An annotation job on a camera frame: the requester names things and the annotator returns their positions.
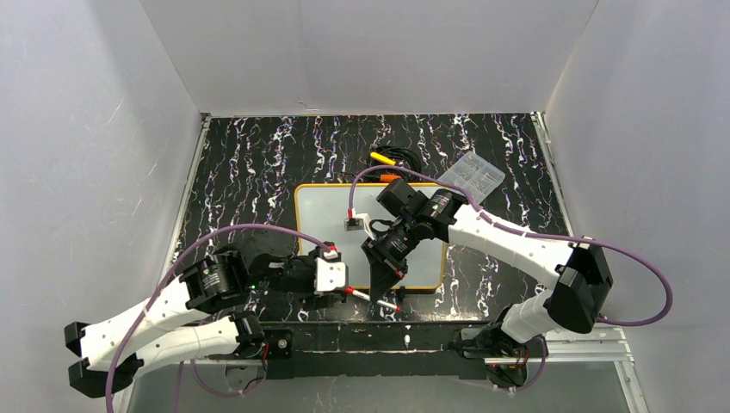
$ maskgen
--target floor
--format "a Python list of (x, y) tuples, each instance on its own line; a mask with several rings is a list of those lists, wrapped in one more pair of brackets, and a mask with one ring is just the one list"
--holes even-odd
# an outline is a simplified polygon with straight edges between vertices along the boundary
[[(533, 231), (566, 233), (529, 114), (218, 118), (212, 119), (202, 148), (178, 250), (235, 223), (296, 228), (296, 187), (350, 182), (346, 174), (367, 164), (371, 144), (412, 149), (428, 176), (441, 175), (462, 154), (475, 151), (506, 174), (483, 203), (491, 213)], [(292, 238), (278, 234), (239, 233), (228, 241), (234, 239), (281, 255), (296, 248)], [(469, 322), (493, 319), (540, 288), (514, 268), (465, 247), (450, 245), (444, 268), (435, 294), (409, 295), (396, 314), (354, 300), (303, 311), (285, 293), (253, 293), (246, 307), (263, 322)]]

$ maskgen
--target red-tipped marker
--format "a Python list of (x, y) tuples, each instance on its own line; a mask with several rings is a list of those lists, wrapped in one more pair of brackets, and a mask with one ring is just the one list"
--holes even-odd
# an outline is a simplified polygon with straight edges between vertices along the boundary
[[(347, 293), (349, 295), (354, 295), (354, 296), (359, 297), (361, 299), (370, 301), (370, 296), (369, 295), (367, 295), (366, 293), (357, 291), (353, 287), (345, 287), (343, 289), (343, 291), (345, 291), (345, 293)], [(379, 300), (375, 301), (375, 303), (377, 303), (379, 305), (382, 305), (383, 307), (389, 308), (389, 309), (391, 309), (393, 311), (400, 311), (400, 305), (395, 305), (393, 303), (388, 303), (387, 301), (384, 301), (382, 299), (379, 299)]]

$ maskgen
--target white enclosure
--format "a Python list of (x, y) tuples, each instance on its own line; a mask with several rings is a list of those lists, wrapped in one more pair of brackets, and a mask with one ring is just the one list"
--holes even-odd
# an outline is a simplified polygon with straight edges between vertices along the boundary
[[(730, 410), (728, 39), (711, 1), (3, 2), (3, 411), (102, 411), (61, 329), (149, 295), (201, 113), (543, 110), (576, 232), (676, 290), (627, 330), (650, 410)], [(610, 260), (605, 312), (656, 312), (659, 283)]]
[(597, 0), (142, 0), (202, 112), (544, 109)]
[[(547, 107), (576, 231), (639, 251), (674, 288), (669, 317), (625, 329), (657, 412), (730, 409), (730, 4), (721, 3), (601, 1)], [(607, 314), (661, 308), (648, 271), (610, 264)]]

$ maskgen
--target small component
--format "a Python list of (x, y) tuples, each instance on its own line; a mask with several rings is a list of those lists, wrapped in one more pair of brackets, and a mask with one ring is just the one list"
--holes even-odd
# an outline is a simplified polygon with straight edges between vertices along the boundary
[(324, 260), (328, 262), (339, 262), (342, 261), (342, 254), (340, 254), (339, 251), (337, 251), (337, 247), (334, 243), (331, 243), (329, 241), (325, 241), (325, 244), (330, 247), (329, 251), (323, 251), (319, 247), (316, 249), (316, 251), (319, 253), (319, 257), (323, 258)]
[(258, 345), (263, 342), (263, 328), (258, 322), (256, 313), (253, 311), (237, 311), (229, 317), (238, 330), (238, 337), (236, 338), (236, 341), (241, 343), (235, 351), (236, 354), (240, 354), (250, 345)]
[[(367, 295), (366, 293), (361, 293), (361, 292), (355, 290), (355, 288), (353, 288), (353, 287), (347, 287), (343, 291), (345, 291), (349, 295), (354, 295), (355, 297), (359, 297), (359, 298), (364, 299), (366, 301), (370, 301), (370, 296), (369, 295)], [(393, 304), (393, 303), (388, 303), (387, 301), (382, 300), (382, 299), (376, 300), (375, 303), (378, 304), (378, 305), (381, 305), (383, 307), (389, 308), (389, 309), (391, 309), (393, 311), (400, 311), (400, 305), (396, 305), (396, 304)]]
[(317, 258), (315, 294), (327, 293), (347, 286), (347, 265)]
[(384, 183), (390, 183), (395, 181), (396, 179), (400, 179), (400, 175), (393, 175), (393, 174), (382, 174), (380, 175), (380, 181)]
[(395, 161), (393, 161), (393, 160), (392, 160), (391, 158), (389, 158), (389, 157), (385, 157), (385, 156), (383, 156), (383, 155), (381, 155), (380, 153), (378, 153), (378, 152), (375, 152), (375, 151), (373, 151), (373, 152), (370, 152), (370, 157), (371, 157), (371, 158), (372, 158), (372, 159), (373, 159), (374, 161), (377, 161), (377, 162), (383, 163), (383, 164), (385, 164), (385, 165), (391, 165), (391, 166), (395, 165)]
[(345, 231), (361, 231), (365, 229), (365, 222), (362, 218), (346, 218), (344, 220)]
[(316, 311), (323, 308), (333, 307), (337, 303), (344, 303), (347, 295), (343, 291), (334, 291), (326, 295), (315, 295), (306, 299), (301, 299), (301, 308), (304, 311)]

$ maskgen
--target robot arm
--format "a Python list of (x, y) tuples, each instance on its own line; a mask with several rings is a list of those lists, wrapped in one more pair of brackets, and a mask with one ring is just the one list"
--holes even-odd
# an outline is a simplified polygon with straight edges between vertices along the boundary
[[(487, 224), (463, 196), (447, 189), (439, 189), (427, 198), (405, 181), (396, 180), (377, 200), (397, 218), (387, 231), (362, 244), (370, 262), (373, 299), (405, 276), (405, 257), (420, 241), (432, 238), (489, 254), (545, 286), (537, 296), (504, 309), (484, 329), (457, 336), (452, 348), (462, 356), (512, 356), (526, 342), (550, 330), (592, 330), (613, 284), (601, 248), (506, 233)], [(519, 231), (529, 231), (491, 218)]]
[(264, 332), (249, 311), (234, 312), (211, 324), (184, 327), (218, 311), (245, 305), (252, 287), (304, 293), (310, 305), (327, 306), (344, 296), (339, 290), (347, 287), (347, 282), (347, 266), (334, 249), (317, 248), (307, 256), (284, 258), (261, 255), (247, 266), (242, 251), (224, 247), (185, 269), (149, 308), (147, 299), (97, 324), (67, 325), (66, 347), (81, 359), (69, 367), (69, 382), (90, 398), (103, 397), (114, 353), (143, 311), (145, 320), (122, 351), (114, 392), (129, 386), (134, 377), (168, 364), (211, 354), (240, 354), (245, 348), (261, 345)]

